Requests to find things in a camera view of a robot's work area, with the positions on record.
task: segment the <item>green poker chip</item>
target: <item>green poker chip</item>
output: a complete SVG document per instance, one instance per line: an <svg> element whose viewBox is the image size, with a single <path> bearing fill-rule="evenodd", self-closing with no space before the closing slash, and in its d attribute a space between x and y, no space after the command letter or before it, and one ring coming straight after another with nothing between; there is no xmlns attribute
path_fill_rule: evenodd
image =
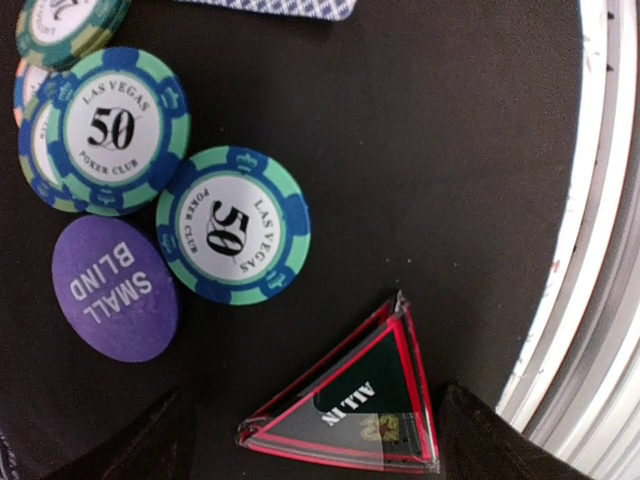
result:
<svg viewBox="0 0 640 480"><path fill-rule="evenodd" d="M126 215L162 191L185 155L191 116L175 74L135 48L77 63L53 99L47 148L87 211Z"/></svg>
<svg viewBox="0 0 640 480"><path fill-rule="evenodd" d="M268 300L295 280L309 252L309 209L274 159L238 147L183 162L160 196L160 248L176 276L227 305Z"/></svg>
<svg viewBox="0 0 640 480"><path fill-rule="evenodd" d="M30 64L63 70L101 48L120 26L130 0L27 0L16 43Z"/></svg>

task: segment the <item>black triangle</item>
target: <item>black triangle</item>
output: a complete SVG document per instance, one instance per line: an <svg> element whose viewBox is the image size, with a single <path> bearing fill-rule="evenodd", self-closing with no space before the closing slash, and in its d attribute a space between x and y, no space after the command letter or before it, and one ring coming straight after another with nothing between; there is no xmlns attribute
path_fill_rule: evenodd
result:
<svg viewBox="0 0 640 480"><path fill-rule="evenodd" d="M45 480L183 480L196 435L191 398L173 389L124 430Z"/></svg>
<svg viewBox="0 0 640 480"><path fill-rule="evenodd" d="M376 471L437 471L438 448L408 303L399 294L239 427L263 453Z"/></svg>

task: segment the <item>purple chip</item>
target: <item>purple chip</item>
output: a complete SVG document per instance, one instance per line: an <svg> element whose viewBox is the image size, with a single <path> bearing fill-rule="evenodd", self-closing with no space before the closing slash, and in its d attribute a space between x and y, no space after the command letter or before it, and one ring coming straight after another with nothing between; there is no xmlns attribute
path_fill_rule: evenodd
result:
<svg viewBox="0 0 640 480"><path fill-rule="evenodd" d="M107 357L145 362L171 343L179 302L151 242L122 220L86 216L60 234L51 265L62 312Z"/></svg>

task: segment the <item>black table surface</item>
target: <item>black table surface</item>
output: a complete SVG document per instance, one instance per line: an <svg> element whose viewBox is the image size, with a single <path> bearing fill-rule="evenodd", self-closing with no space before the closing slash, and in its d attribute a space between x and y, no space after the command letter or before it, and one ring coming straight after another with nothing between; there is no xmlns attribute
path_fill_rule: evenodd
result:
<svg viewBox="0 0 640 480"><path fill-rule="evenodd" d="M193 479L355 479L237 448L238 423L401 287L437 403L459 380L495 404L535 313L564 210L581 37L565 1L361 0L343 23L135 0L113 41L166 61L190 98L190 153L278 159L312 215L307 263L252 307L182 288L160 358L111 361L53 292L48 208L18 164L20 0L0 15L0 430L23 476L98 445L177 383L198 405ZM150 233L154 206L130 221Z"/></svg>

